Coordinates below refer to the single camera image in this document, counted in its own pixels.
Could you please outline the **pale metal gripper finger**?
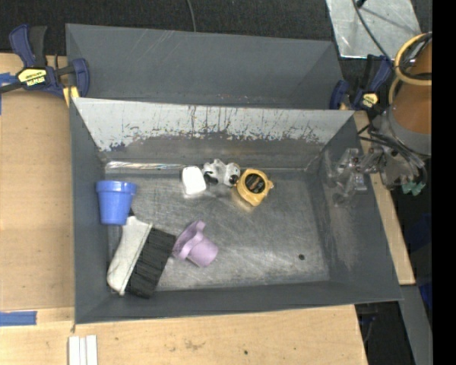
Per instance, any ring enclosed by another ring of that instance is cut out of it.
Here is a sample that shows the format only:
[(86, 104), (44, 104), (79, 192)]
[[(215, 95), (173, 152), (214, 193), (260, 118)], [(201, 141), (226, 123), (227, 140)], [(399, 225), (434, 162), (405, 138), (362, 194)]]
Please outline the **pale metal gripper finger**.
[(368, 192), (364, 175), (354, 172), (330, 177), (328, 186), (333, 190), (332, 200), (335, 205), (348, 205), (357, 195)]
[(359, 172), (363, 165), (363, 155), (358, 148), (347, 148), (334, 165), (336, 174)]

